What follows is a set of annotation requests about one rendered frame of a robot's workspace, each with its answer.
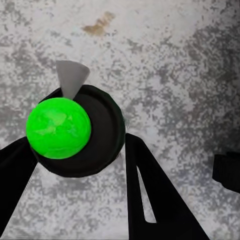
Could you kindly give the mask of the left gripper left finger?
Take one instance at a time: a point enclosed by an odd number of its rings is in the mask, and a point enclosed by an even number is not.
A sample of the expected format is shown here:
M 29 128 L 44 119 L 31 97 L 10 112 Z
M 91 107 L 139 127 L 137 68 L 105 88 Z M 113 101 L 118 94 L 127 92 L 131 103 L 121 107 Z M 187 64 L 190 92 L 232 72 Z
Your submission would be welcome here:
M 27 136 L 0 150 L 0 237 L 38 162 Z

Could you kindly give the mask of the insectifuge atomizer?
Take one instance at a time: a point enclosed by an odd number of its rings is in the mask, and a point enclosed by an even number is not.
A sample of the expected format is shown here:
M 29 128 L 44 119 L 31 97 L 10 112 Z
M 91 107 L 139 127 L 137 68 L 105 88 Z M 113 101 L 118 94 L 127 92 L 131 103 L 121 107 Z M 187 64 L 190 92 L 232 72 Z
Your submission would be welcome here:
M 60 88 L 28 116 L 26 137 L 36 159 L 63 178 L 96 175 L 113 163 L 126 142 L 122 111 L 110 94 L 83 84 L 89 67 L 58 60 Z

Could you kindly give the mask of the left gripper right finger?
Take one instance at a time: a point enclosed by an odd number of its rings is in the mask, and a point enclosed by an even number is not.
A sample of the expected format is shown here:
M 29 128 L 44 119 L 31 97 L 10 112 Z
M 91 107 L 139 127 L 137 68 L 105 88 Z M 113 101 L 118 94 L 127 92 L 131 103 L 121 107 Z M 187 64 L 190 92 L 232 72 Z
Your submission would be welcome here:
M 210 240 L 144 141 L 125 133 L 129 240 Z M 145 220 L 139 168 L 156 223 Z

